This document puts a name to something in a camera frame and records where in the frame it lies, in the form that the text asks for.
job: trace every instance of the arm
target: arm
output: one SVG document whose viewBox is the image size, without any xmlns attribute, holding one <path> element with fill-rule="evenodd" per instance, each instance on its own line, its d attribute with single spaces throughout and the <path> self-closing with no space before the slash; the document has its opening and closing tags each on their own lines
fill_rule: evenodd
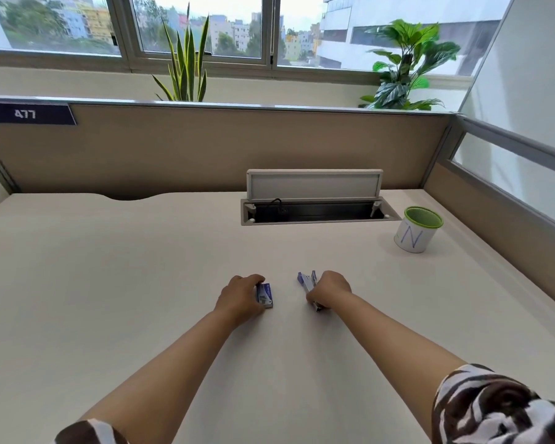
<svg viewBox="0 0 555 444">
<path fill-rule="evenodd" d="M 232 331 L 264 312 L 254 286 L 265 278 L 234 276 L 214 311 L 82 416 L 117 429 L 131 444 L 170 444 L 216 355 Z"/>
<path fill-rule="evenodd" d="M 306 299 L 337 313 L 431 438 L 438 386 L 465 362 L 353 294 L 339 273 L 325 271 Z"/>
</svg>

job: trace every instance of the hand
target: hand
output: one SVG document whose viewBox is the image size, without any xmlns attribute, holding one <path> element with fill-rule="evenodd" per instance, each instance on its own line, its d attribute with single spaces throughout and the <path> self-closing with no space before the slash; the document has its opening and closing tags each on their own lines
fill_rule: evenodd
<svg viewBox="0 0 555 444">
<path fill-rule="evenodd" d="M 334 298 L 351 292 L 352 288 L 345 277 L 335 271 L 325 271 L 317 286 L 307 293 L 306 301 L 310 304 L 317 302 L 326 308 L 331 308 Z"/>
<path fill-rule="evenodd" d="M 214 311 L 228 314 L 235 328 L 260 315 L 265 311 L 265 307 L 257 302 L 255 285 L 264 280 L 265 277 L 259 274 L 249 277 L 234 276 L 222 289 Z"/>
</svg>

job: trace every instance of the white cup with green rim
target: white cup with green rim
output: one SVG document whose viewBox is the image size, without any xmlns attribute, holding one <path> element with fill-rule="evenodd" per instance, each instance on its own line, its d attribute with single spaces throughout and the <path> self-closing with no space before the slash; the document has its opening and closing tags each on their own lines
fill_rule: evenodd
<svg viewBox="0 0 555 444">
<path fill-rule="evenodd" d="M 443 224 L 442 217 L 433 210 L 416 205 L 407 207 L 395 234 L 395 243 L 407 252 L 422 253 Z"/>
</svg>

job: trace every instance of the beige partition panel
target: beige partition panel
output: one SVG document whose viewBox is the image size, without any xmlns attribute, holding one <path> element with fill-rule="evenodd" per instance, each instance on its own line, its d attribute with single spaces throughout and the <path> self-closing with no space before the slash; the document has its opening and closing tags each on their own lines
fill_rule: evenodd
<svg viewBox="0 0 555 444">
<path fill-rule="evenodd" d="M 546 220 L 439 163 L 425 190 L 555 300 L 555 228 Z"/>
<path fill-rule="evenodd" d="M 248 169 L 384 170 L 417 188 L 451 115 L 72 104 L 77 126 L 0 124 L 22 192 L 243 191 Z"/>
</svg>

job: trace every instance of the sleeve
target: sleeve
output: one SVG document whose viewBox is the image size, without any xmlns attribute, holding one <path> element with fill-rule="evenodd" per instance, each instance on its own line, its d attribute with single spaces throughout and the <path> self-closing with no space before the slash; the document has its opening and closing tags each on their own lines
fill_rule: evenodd
<svg viewBox="0 0 555 444">
<path fill-rule="evenodd" d="M 129 444 L 111 425 L 89 419 L 69 425 L 51 444 Z"/>
<path fill-rule="evenodd" d="M 461 366 L 436 393 L 432 443 L 555 444 L 555 402 L 485 366 Z"/>
</svg>

